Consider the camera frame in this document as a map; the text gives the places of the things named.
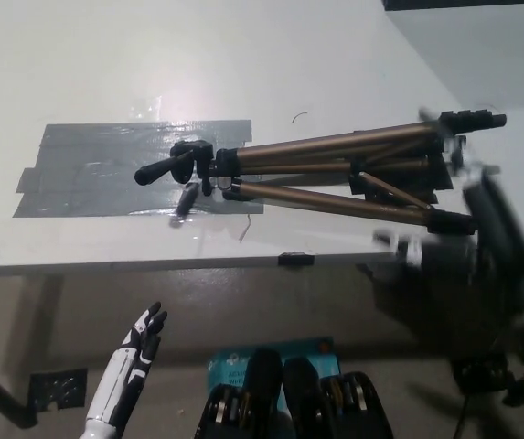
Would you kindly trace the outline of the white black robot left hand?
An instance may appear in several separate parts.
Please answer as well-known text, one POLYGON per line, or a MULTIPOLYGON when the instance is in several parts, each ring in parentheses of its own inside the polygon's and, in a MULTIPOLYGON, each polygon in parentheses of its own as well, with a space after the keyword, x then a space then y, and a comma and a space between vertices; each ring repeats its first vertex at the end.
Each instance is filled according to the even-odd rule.
POLYGON ((121 438, 143 391, 167 312, 148 307, 112 353, 86 415, 83 438, 121 438))

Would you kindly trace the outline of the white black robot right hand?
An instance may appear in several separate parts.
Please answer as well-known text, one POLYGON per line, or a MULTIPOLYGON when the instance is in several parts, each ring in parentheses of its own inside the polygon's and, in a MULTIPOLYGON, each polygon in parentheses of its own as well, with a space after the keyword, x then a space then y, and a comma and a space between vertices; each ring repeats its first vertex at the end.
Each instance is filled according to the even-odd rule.
MULTIPOLYGON (((444 150, 450 154, 453 174, 463 181, 463 192, 478 189, 482 196, 488 197, 485 206, 468 206, 474 218, 488 220, 489 214, 497 212, 497 196, 489 193, 493 183, 489 176, 498 169, 476 158, 466 145, 465 138, 450 126, 454 119, 452 113, 443 112, 433 117, 427 109, 421 108, 419 117, 424 122, 432 123, 444 140, 444 150)), ((481 233, 473 240, 470 236, 439 235, 424 238, 379 230, 374 233, 373 240, 386 247, 398 263, 425 275, 458 277, 467 283, 478 273, 489 270, 492 264, 492 257, 483 243, 481 233)))

